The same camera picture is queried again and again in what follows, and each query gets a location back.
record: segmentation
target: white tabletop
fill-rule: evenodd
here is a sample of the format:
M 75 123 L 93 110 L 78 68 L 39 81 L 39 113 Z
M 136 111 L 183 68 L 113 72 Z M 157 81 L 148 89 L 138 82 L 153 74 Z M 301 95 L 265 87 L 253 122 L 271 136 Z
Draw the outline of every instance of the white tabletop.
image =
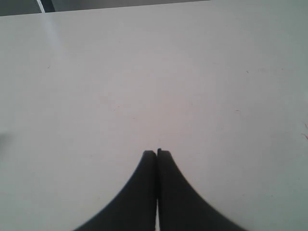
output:
M 307 10 L 212 0 L 0 17 L 0 230 L 76 228 L 158 147 L 239 225 L 307 230 Z

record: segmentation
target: table surface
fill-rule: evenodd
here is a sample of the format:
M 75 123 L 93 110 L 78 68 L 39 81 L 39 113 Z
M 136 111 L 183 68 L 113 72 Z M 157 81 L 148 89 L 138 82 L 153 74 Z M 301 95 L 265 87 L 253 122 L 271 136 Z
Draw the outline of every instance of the table surface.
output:
M 250 231 L 308 229 L 308 3 L 0 18 L 0 230 L 69 231 L 172 152 Z

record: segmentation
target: white table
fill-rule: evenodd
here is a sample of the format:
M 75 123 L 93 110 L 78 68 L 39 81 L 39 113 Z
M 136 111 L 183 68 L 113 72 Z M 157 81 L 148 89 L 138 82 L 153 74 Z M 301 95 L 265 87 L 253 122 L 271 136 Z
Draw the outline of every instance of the white table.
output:
M 70 231 L 144 150 L 250 231 L 308 229 L 308 3 L 0 17 L 0 230 Z

